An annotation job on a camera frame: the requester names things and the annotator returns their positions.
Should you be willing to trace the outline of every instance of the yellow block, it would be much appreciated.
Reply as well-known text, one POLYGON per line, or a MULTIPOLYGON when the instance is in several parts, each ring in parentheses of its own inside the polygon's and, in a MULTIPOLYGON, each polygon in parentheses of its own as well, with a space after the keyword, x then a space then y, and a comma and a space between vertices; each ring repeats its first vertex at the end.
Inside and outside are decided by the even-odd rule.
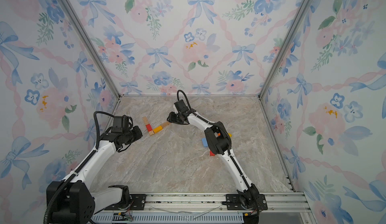
POLYGON ((161 130, 162 130, 162 126, 158 126, 155 129, 153 129, 154 133, 158 133, 161 130))

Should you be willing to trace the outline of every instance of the metal corner post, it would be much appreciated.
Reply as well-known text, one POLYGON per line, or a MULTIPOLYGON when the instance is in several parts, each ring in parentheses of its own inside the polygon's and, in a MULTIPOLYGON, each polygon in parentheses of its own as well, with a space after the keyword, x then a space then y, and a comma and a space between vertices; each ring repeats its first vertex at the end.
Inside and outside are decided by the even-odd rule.
POLYGON ((268 73, 267 79, 264 82, 263 88, 262 88, 262 90, 261 90, 261 92, 259 94, 259 99, 260 100, 262 100, 264 95, 267 93, 269 85, 271 84, 271 82, 272 82, 272 80, 273 80, 273 78, 275 76, 275 72, 279 68, 280 63, 282 62, 287 49, 290 47, 291 42, 292 42, 293 38, 295 37, 296 32, 297 32, 299 26, 301 25, 302 20, 305 17, 305 14, 309 10, 312 1, 313 0, 303 0, 302 1, 302 4, 300 5, 299 10, 298 10, 298 12, 295 15, 295 18, 293 20, 292 26, 288 30, 287 35, 284 38, 283 47, 280 48, 279 52, 277 53, 277 57, 275 59, 275 62, 273 63, 273 65, 272 65, 272 67, 271 67, 271 69, 270 69, 270 71, 268 73))
POLYGON ((72 7, 69 0, 58 0, 63 7, 64 11, 68 15, 68 17, 71 20, 71 23, 74 25, 74 28, 76 32, 79 34, 79 37, 83 41, 86 49, 90 53, 95 65, 98 67, 99 71, 101 72, 101 75, 106 81, 106 84, 109 86, 111 91, 113 92, 116 99, 119 98, 119 92, 116 86, 113 83, 113 80, 111 79, 109 73, 107 72, 106 67, 102 63, 102 61, 99 58, 98 52, 93 46, 93 43, 91 42, 90 38, 88 37, 88 34, 86 33, 86 30, 80 23, 80 19, 78 18, 77 14, 75 13, 74 8, 72 7))

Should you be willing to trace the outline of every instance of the blue bow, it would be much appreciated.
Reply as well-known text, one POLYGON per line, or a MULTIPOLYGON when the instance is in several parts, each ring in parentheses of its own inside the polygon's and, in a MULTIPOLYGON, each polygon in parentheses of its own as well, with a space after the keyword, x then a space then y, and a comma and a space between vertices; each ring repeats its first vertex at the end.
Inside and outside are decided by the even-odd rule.
POLYGON ((127 93, 125 93, 125 94, 129 94, 131 91, 134 91, 134 92, 138 93, 139 95, 141 95, 142 91, 135 88, 135 87, 138 87, 137 81, 120 82, 119 85, 121 85, 121 87, 127 87, 127 93))
POLYGON ((88 87, 87 71, 85 68, 87 68, 88 70, 93 71, 93 72, 95 72, 95 70, 93 69, 93 64, 87 65, 87 64, 85 64, 85 62, 87 62, 86 55, 84 54, 84 52, 80 52, 79 58, 76 62, 74 62, 73 68, 74 68, 75 72, 79 72, 79 70, 82 69, 82 72, 84 74, 84 87, 88 87))
POLYGON ((97 8, 98 10, 100 11, 100 13, 102 13, 109 21, 111 21, 112 23, 115 24, 115 21, 112 19, 112 17, 114 17, 115 15, 104 10, 102 7, 100 7, 98 4, 100 5, 106 5, 106 0, 77 0, 79 2, 79 4, 81 6, 85 6, 87 4, 90 4, 90 9, 91 9, 91 12, 93 14, 93 18, 91 18, 87 25, 91 25, 92 27, 94 27, 94 19, 98 18, 98 11, 97 11, 97 8))
POLYGON ((241 59, 242 55, 243 55, 243 52, 244 52, 244 59, 245 59, 245 61, 248 63, 248 65, 250 65, 250 62, 249 62, 249 61, 253 60, 253 58, 250 58, 250 57, 247 55, 247 52, 252 53, 254 50, 255 50, 255 44, 249 44, 249 45, 246 46, 246 47, 245 47, 245 46, 244 46, 244 47, 241 47, 241 46, 239 46, 239 45, 234 46, 234 47, 232 48, 232 52, 233 52, 233 53, 239 53, 239 54, 237 55, 236 61, 230 62, 230 63, 228 64, 228 66, 231 66, 231 67, 232 67, 232 65, 233 65, 235 62, 239 61, 239 60, 241 59))
MULTIPOLYGON (((382 57, 378 60, 377 65, 382 69, 386 69, 386 53, 383 54, 382 57)), ((353 82, 349 85, 352 87, 350 92, 353 92, 365 87, 371 90, 379 90, 386 86, 386 74, 384 74, 382 77, 378 78, 375 82, 369 85, 366 85, 362 82, 353 82)), ((383 101, 383 106, 382 106, 382 118, 383 119, 386 118, 386 97, 383 101)))
POLYGON ((296 77, 296 82, 299 83, 299 85, 295 88, 295 90, 292 89, 287 89, 287 94, 290 94, 291 92, 297 93, 299 92, 299 97, 298 97, 298 106, 299 104, 303 105, 303 95, 302 92, 304 91, 304 94, 307 95, 311 92, 312 90, 312 84, 308 83, 304 80, 303 74, 299 73, 298 76, 296 77))
POLYGON ((166 59, 166 58, 164 58, 164 56, 162 56, 162 55, 167 55, 167 54, 168 54, 167 47, 161 47, 161 48, 156 48, 156 49, 154 49, 154 48, 147 48, 147 49, 146 49, 146 53, 147 53, 149 56, 154 55, 155 60, 156 60, 155 63, 150 64, 149 68, 154 69, 154 66, 155 66, 157 63, 159 63, 159 58, 161 58, 162 61, 163 61, 166 65, 168 65, 169 67, 171 67, 171 65, 170 65, 169 63, 171 63, 172 61, 169 60, 169 59, 166 59))
POLYGON ((298 169, 299 169, 299 172, 302 173, 304 171, 306 171, 306 166, 303 164, 303 162, 300 161, 300 158, 298 156, 298 152, 296 151, 295 147, 292 146, 291 148, 291 153, 293 155, 293 157, 291 159, 288 159, 288 157, 284 154, 284 159, 288 160, 289 163, 294 163, 296 161, 296 163, 293 165, 293 170, 292 170, 292 178, 298 178, 298 169))
POLYGON ((204 92, 204 94, 210 94, 209 91, 206 89, 209 89, 209 83, 204 83, 204 84, 192 84, 192 88, 197 90, 197 94, 201 93, 201 90, 204 92))
POLYGON ((27 184, 31 184, 31 180, 28 177, 28 169, 29 164, 25 160, 15 160, 16 157, 18 158, 28 158, 28 157, 36 157, 42 154, 47 153, 49 150, 42 150, 44 148, 44 144, 37 147, 34 150, 31 150, 27 153, 22 153, 24 150, 26 150, 31 145, 31 142, 27 140, 23 136, 17 137, 13 143, 12 143, 12 151, 9 152, 5 159, 0 161, 0 178, 4 178, 7 176, 9 171, 11 170, 12 164, 16 166, 17 168, 24 171, 25 175, 22 180, 22 187, 23 190, 26 188, 27 184))
POLYGON ((22 83, 22 80, 19 77, 19 73, 17 72, 17 67, 19 66, 19 61, 17 60, 17 57, 13 52, 8 50, 7 48, 3 47, 2 44, 6 45, 11 50, 23 55, 24 57, 39 60, 39 58, 32 55, 32 51, 34 50, 33 47, 17 47, 12 44, 9 44, 7 42, 14 42, 19 40, 16 33, 13 31, 12 27, 8 25, 7 23, 0 21, 0 51, 4 54, 6 58, 12 63, 13 67, 15 68, 12 71, 11 79, 12 84, 15 86, 16 82, 22 83))
MULTIPOLYGON (((186 25, 192 26, 194 20, 195 20, 196 18, 200 17, 200 15, 201 15, 201 10, 202 10, 202 9, 201 9, 201 3, 200 3, 200 2, 209 4, 209 5, 213 5, 213 4, 215 3, 215 0, 188 0, 188 4, 191 5, 191 6, 197 4, 197 8, 196 8, 197 10, 196 10, 196 16, 193 17, 192 19, 188 20, 188 22, 186 23, 186 25)), ((211 22, 212 24, 214 24, 212 17, 217 16, 217 14, 211 12, 205 4, 202 4, 202 8, 204 8, 204 12, 205 12, 206 17, 210 20, 210 22, 211 22)))

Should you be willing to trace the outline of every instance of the black cable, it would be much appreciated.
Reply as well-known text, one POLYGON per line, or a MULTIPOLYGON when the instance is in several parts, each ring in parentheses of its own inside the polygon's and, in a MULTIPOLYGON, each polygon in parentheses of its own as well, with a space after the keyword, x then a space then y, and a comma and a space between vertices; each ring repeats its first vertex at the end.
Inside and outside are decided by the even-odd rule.
POLYGON ((103 112, 103 111, 95 111, 94 112, 94 122, 95 122, 95 129, 96 129, 96 143, 95 143, 96 149, 99 148, 99 142, 100 142, 100 132, 99 132, 99 124, 98 124, 97 114, 103 114, 103 115, 108 115, 110 117, 114 117, 114 115, 107 113, 107 112, 103 112))
MULTIPOLYGON (((100 142, 100 131, 99 131, 99 124, 98 124, 98 118, 97 118, 97 113, 108 115, 110 117, 114 117, 114 115, 107 113, 107 112, 102 112, 102 111, 95 111, 94 112, 94 122, 95 122, 95 129, 96 129, 96 143, 95 143, 95 148, 99 148, 99 142, 100 142)), ((91 151, 91 153, 87 156, 87 158, 79 165, 79 167, 75 170, 75 173, 79 173, 80 170, 87 164, 87 162, 91 159, 91 157, 96 153, 96 150, 91 151)), ((65 182, 56 190, 55 194, 52 196, 51 200, 47 204, 47 209, 46 212, 44 213, 43 217, 43 224, 49 224, 50 222, 50 216, 51 216, 51 210, 54 206, 54 202, 58 198, 58 196, 65 190, 67 187, 68 183, 72 181, 77 175, 72 174, 68 179, 65 180, 65 182)))

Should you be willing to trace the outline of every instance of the black bracket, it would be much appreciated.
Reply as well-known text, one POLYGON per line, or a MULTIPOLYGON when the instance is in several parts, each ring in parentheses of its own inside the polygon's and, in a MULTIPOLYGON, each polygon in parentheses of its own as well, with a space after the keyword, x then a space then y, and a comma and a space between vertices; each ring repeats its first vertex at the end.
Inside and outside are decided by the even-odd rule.
MULTIPOLYGON (((145 209, 145 203, 146 203, 146 194, 130 194, 131 204, 130 210, 133 211, 143 211, 145 209)), ((116 204, 113 204, 111 206, 108 206, 105 208, 107 211, 116 211, 119 210, 116 204)))
MULTIPOLYGON (((246 211, 246 209, 241 205, 239 194, 226 194, 225 198, 226 201, 222 202, 222 204, 226 205, 229 211, 246 211)), ((267 201, 265 200, 265 196, 263 194, 259 194, 256 201, 260 211, 268 210, 267 201)))

